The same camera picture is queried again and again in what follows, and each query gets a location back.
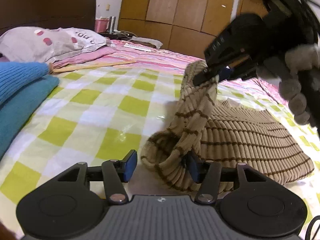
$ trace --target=silver thermos bottle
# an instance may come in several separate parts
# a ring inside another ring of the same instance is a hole
[[[116,16],[109,17],[109,26],[107,29],[107,33],[113,33],[116,24]]]

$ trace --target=pink container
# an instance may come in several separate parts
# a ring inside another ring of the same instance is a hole
[[[94,25],[94,31],[96,33],[104,33],[109,24],[109,19],[96,19],[95,25]]]

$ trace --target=white logo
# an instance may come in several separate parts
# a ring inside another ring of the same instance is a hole
[[[160,198],[157,199],[157,201],[162,203],[162,202],[166,201],[166,199],[164,197],[160,197]]]

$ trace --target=dark brown headboard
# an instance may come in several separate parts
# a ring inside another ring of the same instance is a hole
[[[17,26],[94,29],[96,0],[0,0],[0,35]]]

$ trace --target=teal fabric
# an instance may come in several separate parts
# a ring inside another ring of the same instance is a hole
[[[0,160],[31,114],[59,84],[46,75],[22,87],[0,106]]]
[[[23,86],[49,73],[46,63],[1,62],[0,106]]]

